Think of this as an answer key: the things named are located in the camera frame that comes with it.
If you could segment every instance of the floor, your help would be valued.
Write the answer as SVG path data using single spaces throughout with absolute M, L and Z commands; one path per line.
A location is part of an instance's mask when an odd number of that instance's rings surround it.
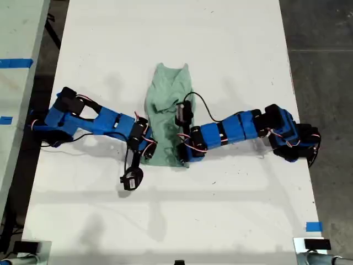
M 280 0 L 288 54 L 301 122 L 317 127 L 323 137 L 311 179 L 323 234 L 332 254 L 353 258 L 353 1 Z M 52 23 L 61 38 L 68 0 L 52 0 Z M 30 108 L 48 107 L 58 49 L 48 33 L 41 43 Z M 24 223 L 39 148 L 25 132 L 10 191 L 17 222 Z

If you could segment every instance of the green cloth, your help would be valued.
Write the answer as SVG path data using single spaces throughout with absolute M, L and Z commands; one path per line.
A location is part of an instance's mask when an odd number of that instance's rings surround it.
M 186 94 L 192 91 L 188 65 L 181 69 L 167 68 L 159 63 L 152 84 L 146 95 L 146 112 L 152 128 L 152 136 L 158 142 L 153 157 L 142 161 L 154 166 L 180 167 L 177 145 L 181 143 L 178 133 L 181 127 L 175 124 L 176 105 L 182 102 Z M 188 96 L 193 109 L 194 95 Z

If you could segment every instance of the blue tape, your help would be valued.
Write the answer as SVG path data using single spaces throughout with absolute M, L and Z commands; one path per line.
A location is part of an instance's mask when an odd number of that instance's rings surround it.
M 32 59 L 0 59 L 0 68 L 30 68 Z
M 10 125 L 12 123 L 12 117 L 1 116 L 0 125 Z
M 321 222 L 307 222 L 307 232 L 322 232 Z

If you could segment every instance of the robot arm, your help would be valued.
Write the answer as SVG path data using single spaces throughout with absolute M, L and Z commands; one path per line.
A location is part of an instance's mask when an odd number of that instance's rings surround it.
M 85 106 L 92 108 L 98 116 L 95 119 L 81 117 Z M 133 159 L 128 169 L 126 169 L 125 159 L 124 176 L 120 181 L 124 184 L 124 189 L 135 190 L 143 178 L 143 172 L 138 167 L 140 158 L 141 156 L 146 159 L 151 158 L 157 146 L 157 142 L 151 138 L 152 130 L 148 126 L 147 119 L 137 116 L 135 120 L 123 113 L 114 112 L 64 87 L 57 95 L 45 119 L 34 118 L 31 122 L 34 136 L 52 147 L 78 140 L 80 137 L 73 139 L 78 128 L 90 132 L 88 134 L 106 135 L 126 141 L 127 151 L 133 152 Z
M 296 124 L 288 111 L 275 104 L 266 107 L 265 113 L 254 109 L 215 123 L 190 127 L 193 116 L 190 101 L 178 104 L 175 123 L 183 128 L 183 134 L 179 136 L 184 137 L 177 147 L 181 163 L 200 161 L 208 150 L 222 145 L 266 136 L 269 136 L 274 154 L 289 162 L 306 157 L 311 166 L 319 150 L 318 129 L 309 124 Z

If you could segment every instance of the white table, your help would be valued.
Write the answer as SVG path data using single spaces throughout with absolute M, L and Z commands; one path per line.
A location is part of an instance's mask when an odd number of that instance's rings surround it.
M 33 59 L 30 68 L 0 69 L 0 216 L 6 204 L 31 96 L 49 0 L 0 1 L 0 59 Z
M 69 86 L 142 115 L 159 62 L 188 63 L 215 118 L 276 103 L 298 120 L 278 0 L 71 0 L 52 102 Z M 195 121 L 210 122 L 200 101 Z M 242 142 L 189 169 L 142 166 L 124 198 L 124 150 L 92 136 L 41 151 L 23 239 L 51 241 L 51 265 L 291 265 L 292 238 L 320 236 L 305 160 Z

